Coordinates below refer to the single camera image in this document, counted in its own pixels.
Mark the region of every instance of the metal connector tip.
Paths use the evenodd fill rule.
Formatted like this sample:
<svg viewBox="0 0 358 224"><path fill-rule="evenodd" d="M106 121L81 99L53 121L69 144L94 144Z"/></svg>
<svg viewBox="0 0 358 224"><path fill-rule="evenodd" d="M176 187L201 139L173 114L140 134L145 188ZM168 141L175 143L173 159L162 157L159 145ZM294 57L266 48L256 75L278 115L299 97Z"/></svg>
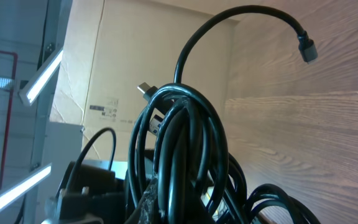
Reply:
<svg viewBox="0 0 358 224"><path fill-rule="evenodd" d="M143 94L145 94L146 91L149 90L150 88L151 87L146 82L137 86L137 89L140 90Z"/></svg>

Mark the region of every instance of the red pipe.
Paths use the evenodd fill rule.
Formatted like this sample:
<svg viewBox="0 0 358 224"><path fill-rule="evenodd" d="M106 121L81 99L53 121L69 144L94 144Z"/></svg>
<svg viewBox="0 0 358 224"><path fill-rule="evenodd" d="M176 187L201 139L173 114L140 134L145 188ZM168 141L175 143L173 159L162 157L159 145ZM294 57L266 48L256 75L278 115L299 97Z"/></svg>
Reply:
<svg viewBox="0 0 358 224"><path fill-rule="evenodd" d="M15 80L16 77L16 67L17 67L17 53L15 52L6 52L0 50L0 54L7 54L13 56L13 66L12 66L12 80ZM0 190L2 189L2 180L4 178L5 170L5 158L7 150L7 139L9 134L9 125L11 123L11 113L12 113L12 102L13 102L13 88L9 92L9 101L7 104L7 114L6 114L6 124L5 124L5 133L4 133L4 146L2 147L2 156L1 156L1 168L0 168Z"/></svg>

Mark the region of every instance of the wood grain surface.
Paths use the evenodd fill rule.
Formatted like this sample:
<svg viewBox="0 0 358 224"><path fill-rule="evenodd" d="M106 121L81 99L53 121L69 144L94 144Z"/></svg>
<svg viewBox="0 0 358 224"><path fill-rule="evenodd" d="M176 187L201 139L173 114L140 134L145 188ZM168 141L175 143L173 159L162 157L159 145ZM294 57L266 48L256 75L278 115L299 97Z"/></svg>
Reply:
<svg viewBox="0 0 358 224"><path fill-rule="evenodd" d="M319 59L302 61L284 22L236 27L224 124L249 190L282 187L321 223L358 223L358 1L263 1L299 20ZM265 211L277 223L289 216Z"/></svg>

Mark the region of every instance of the linear led light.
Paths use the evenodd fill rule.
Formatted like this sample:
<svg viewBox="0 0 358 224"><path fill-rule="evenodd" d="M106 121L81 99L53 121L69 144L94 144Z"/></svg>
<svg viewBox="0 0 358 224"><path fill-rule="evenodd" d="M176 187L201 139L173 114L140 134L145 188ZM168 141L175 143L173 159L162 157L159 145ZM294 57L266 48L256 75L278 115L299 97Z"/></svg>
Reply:
<svg viewBox="0 0 358 224"><path fill-rule="evenodd" d="M22 182L16 184L8 190L3 191L0 194L0 211L6 208L8 205L17 200L20 196L24 195L31 188L35 187L46 177L50 175L52 165L49 164L35 172L33 172L28 178Z"/></svg>
<svg viewBox="0 0 358 224"><path fill-rule="evenodd" d="M63 48L56 49L38 69L26 86L19 92L19 96L26 106L31 106L42 89L56 71L63 57Z"/></svg>

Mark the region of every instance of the cardboard box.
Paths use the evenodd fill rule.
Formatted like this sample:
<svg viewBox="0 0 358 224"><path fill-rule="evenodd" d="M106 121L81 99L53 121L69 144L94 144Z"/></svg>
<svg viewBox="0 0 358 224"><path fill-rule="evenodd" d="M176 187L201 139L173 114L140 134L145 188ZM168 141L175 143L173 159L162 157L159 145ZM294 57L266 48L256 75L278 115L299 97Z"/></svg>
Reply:
<svg viewBox="0 0 358 224"><path fill-rule="evenodd" d="M83 125L83 145L99 129L114 128L115 159L126 160L134 121L147 104L137 86L171 83L180 51L209 18L147 1L74 0L50 120ZM223 22L208 32L183 72L183 83L202 92L219 114L235 24ZM149 134L147 146L154 141ZM110 136L102 136L88 157L108 159L111 144Z"/></svg>

